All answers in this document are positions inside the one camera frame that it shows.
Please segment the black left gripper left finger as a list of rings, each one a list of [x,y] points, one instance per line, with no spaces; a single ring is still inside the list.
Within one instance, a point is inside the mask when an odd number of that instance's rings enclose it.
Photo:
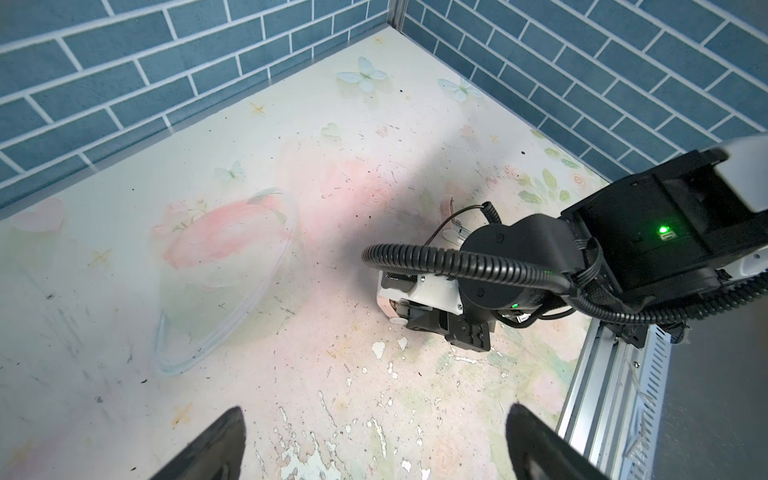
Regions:
[[[161,468],[152,480],[240,478],[246,446],[246,423],[232,407]]]

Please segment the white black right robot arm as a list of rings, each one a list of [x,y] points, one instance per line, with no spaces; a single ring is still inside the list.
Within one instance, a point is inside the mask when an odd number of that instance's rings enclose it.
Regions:
[[[377,301],[394,323],[487,352],[496,324],[525,329],[580,313],[639,342],[682,335],[767,293],[767,137],[693,150],[614,182],[558,217],[485,224],[449,249],[377,244]]]

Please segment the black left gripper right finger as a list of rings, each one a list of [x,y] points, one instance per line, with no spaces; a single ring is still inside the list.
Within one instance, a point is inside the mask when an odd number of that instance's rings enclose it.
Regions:
[[[505,435],[517,479],[608,480],[520,403],[513,404],[509,410]]]

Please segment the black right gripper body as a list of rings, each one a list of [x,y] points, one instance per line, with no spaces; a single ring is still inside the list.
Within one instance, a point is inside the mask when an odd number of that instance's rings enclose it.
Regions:
[[[495,311],[470,305],[460,314],[414,302],[398,302],[395,312],[409,330],[432,333],[443,337],[454,347],[476,352],[491,350],[490,334],[497,320]]]

